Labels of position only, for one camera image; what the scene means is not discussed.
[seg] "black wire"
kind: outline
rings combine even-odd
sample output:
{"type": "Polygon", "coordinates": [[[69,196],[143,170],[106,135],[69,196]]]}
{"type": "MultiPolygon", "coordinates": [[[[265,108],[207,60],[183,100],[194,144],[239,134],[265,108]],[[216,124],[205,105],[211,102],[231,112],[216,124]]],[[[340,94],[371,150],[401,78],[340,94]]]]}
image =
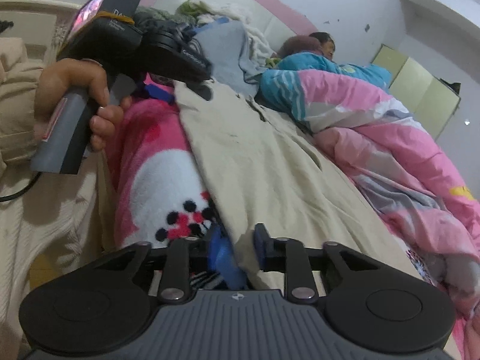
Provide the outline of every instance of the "black wire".
{"type": "Polygon", "coordinates": [[[30,188],[32,188],[34,186],[34,184],[38,181],[38,179],[40,178],[40,176],[42,175],[42,172],[38,172],[34,178],[32,179],[32,181],[30,181],[28,183],[28,185],[23,188],[22,190],[18,191],[18,192],[15,192],[13,195],[8,195],[8,196],[0,196],[0,203],[4,203],[4,202],[9,202],[10,200],[13,200],[13,199],[16,199],[16,198],[19,198],[21,195],[23,195],[24,193],[27,193],[30,188]]]}

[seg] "device screen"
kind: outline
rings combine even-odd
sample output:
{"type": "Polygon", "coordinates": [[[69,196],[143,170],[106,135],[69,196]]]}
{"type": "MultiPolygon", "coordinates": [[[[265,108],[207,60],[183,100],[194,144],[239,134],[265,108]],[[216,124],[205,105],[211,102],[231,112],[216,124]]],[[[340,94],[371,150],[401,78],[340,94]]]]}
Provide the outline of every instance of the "device screen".
{"type": "Polygon", "coordinates": [[[70,33],[67,40],[69,40],[80,28],[85,26],[90,20],[92,20],[100,9],[103,0],[90,0],[78,13],[73,26],[71,26],[70,33]]]}

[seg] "handheld device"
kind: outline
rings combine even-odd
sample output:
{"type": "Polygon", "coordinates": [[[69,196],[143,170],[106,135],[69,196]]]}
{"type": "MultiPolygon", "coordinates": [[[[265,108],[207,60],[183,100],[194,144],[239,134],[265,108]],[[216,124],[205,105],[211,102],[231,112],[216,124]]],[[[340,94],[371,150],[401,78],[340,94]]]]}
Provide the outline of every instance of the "handheld device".
{"type": "Polygon", "coordinates": [[[285,274],[283,295],[193,291],[189,274],[210,267],[210,237],[133,244],[33,290],[19,313],[26,360],[451,360],[442,348],[454,307],[434,286],[334,242],[272,239],[260,223],[258,262],[285,274]],[[152,297],[154,270],[163,272],[152,297]]]}
{"type": "MultiPolygon", "coordinates": [[[[200,82],[210,78],[211,65],[190,49],[176,24],[141,16],[140,0],[90,0],[78,12],[57,59],[90,59],[107,73],[110,103],[119,104],[145,73],[200,82]]],[[[90,118],[98,103],[85,88],[70,88],[58,104],[31,160],[38,172],[77,174],[90,140],[90,118]]]]}

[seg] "beige cloth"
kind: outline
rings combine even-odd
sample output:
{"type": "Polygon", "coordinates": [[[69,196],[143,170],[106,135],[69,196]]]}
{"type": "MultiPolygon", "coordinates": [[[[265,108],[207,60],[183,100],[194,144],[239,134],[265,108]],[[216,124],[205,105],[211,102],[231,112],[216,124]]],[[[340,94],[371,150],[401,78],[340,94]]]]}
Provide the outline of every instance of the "beige cloth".
{"type": "MultiPolygon", "coordinates": [[[[258,222],[273,238],[312,248],[334,240],[419,277],[368,202],[287,115],[208,85],[211,101],[182,83],[175,95],[200,172],[254,285],[283,288],[282,275],[258,272],[251,234],[258,222]]],[[[447,350],[460,359],[452,338],[447,350]]]]}
{"type": "MultiPolygon", "coordinates": [[[[33,104],[43,67],[27,61],[21,39],[0,38],[0,196],[20,191],[32,177],[26,160],[34,153],[33,104]]],[[[0,203],[0,359],[13,360],[22,338],[20,302],[27,274],[42,252],[66,273],[99,256],[103,225],[112,223],[107,189],[97,193],[92,155],[77,176],[43,174],[21,198],[0,203]]]]}

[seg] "black circular disc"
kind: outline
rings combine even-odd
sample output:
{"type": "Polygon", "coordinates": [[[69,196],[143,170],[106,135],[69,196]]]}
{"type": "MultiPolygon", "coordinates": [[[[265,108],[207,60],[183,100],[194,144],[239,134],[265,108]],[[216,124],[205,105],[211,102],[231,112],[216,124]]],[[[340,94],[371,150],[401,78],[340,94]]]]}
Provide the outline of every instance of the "black circular disc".
{"type": "Polygon", "coordinates": [[[445,344],[455,311],[448,295],[411,276],[359,271],[326,299],[333,329],[381,353],[415,353],[445,344]]]}
{"type": "Polygon", "coordinates": [[[135,338],[149,315],[150,303],[141,288],[121,272],[102,270],[37,288],[19,312],[30,342],[50,353],[83,356],[135,338]]]}

